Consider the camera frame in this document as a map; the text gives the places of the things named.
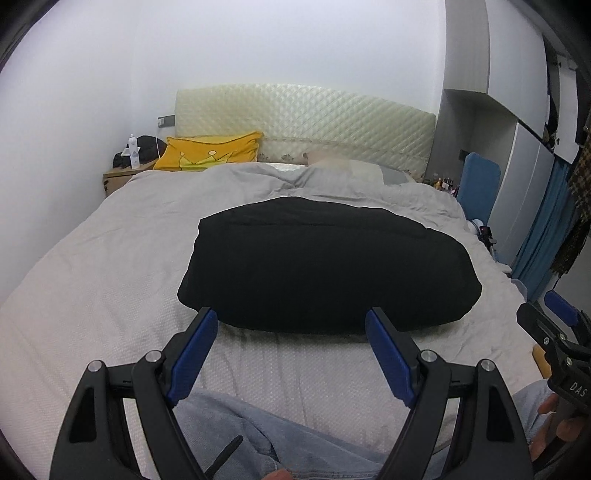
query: jeans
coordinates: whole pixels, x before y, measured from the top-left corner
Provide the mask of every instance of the jeans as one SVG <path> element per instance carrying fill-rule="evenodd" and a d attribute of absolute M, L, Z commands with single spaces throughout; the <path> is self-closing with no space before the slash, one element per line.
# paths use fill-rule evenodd
<path fill-rule="evenodd" d="M 537 408 L 550 393 L 540 380 L 513 397 L 528 443 L 544 423 L 546 416 L 538 415 Z M 296 480 L 369 480 L 387 457 L 210 391 L 194 389 L 174 413 L 203 470 L 234 437 L 244 437 L 214 480 L 261 480 L 281 468 Z M 425 480 L 440 475 L 448 449 L 431 457 Z"/>

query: bed sheet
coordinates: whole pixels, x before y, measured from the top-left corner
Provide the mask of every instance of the bed sheet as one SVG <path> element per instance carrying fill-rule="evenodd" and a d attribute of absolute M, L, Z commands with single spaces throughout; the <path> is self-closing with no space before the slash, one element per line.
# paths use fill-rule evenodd
<path fill-rule="evenodd" d="M 258 163 L 203 173 L 149 171 L 110 195 L 0 308 L 0 428 L 36 478 L 48 478 L 63 415 L 88 362 L 135 362 L 191 322 L 195 312 L 176 292 L 199 219 L 289 195 L 386 208 L 456 238 L 474 263 L 482 297 L 462 320 L 414 332 L 414 339 L 448 361 L 493 359 L 512 392 L 540 378 L 533 342 L 515 322 L 522 297 L 467 231 L 461 207 L 448 194 L 418 183 L 380 186 L 343 172 L 282 172 Z M 381 451 L 392 447 L 408 412 L 358 336 L 222 326 L 196 385 Z M 151 459 L 133 402 L 126 409 L 145 472 Z M 440 443 L 450 439 L 453 409 L 450 404 Z"/>

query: quilted headboard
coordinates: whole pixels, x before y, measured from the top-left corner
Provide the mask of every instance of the quilted headboard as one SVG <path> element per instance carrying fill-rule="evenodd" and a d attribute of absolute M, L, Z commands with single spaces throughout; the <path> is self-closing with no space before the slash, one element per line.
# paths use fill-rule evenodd
<path fill-rule="evenodd" d="M 179 90 L 176 134 L 264 133 L 259 161 L 304 163 L 329 150 L 399 168 L 416 180 L 427 167 L 435 115 L 400 103 L 301 85 L 217 85 Z"/>

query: metal bolt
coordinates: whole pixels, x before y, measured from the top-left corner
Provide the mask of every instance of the metal bolt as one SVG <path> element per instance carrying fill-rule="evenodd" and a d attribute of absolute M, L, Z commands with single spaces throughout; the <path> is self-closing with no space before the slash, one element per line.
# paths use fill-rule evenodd
<path fill-rule="evenodd" d="M 480 362 L 480 366 L 487 372 L 492 372 L 496 368 L 495 363 L 488 358 L 485 358 L 482 362 Z"/>
<path fill-rule="evenodd" d="M 103 362 L 100 360 L 93 360 L 88 364 L 88 371 L 89 372 L 98 372 L 100 368 L 103 366 Z"/>
<path fill-rule="evenodd" d="M 437 354 L 433 350 L 423 350 L 421 352 L 421 358 L 426 362 L 432 363 L 437 360 Z"/>
<path fill-rule="evenodd" d="M 146 353 L 146 360 L 152 364 L 154 362 L 157 362 L 161 358 L 162 352 L 160 352 L 159 350 L 150 350 L 148 353 Z"/>

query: dark cable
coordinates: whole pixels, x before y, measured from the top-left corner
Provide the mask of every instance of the dark cable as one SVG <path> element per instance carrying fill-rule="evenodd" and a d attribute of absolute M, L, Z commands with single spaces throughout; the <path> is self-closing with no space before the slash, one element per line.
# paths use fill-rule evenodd
<path fill-rule="evenodd" d="M 220 453 L 210 465 L 210 467 L 205 470 L 205 476 L 210 479 L 213 478 L 222 465 L 228 461 L 234 452 L 236 452 L 236 449 L 240 446 L 243 440 L 244 437 L 242 437 L 242 435 L 238 435 L 230 443 L 228 443 L 222 450 L 222 453 Z"/>

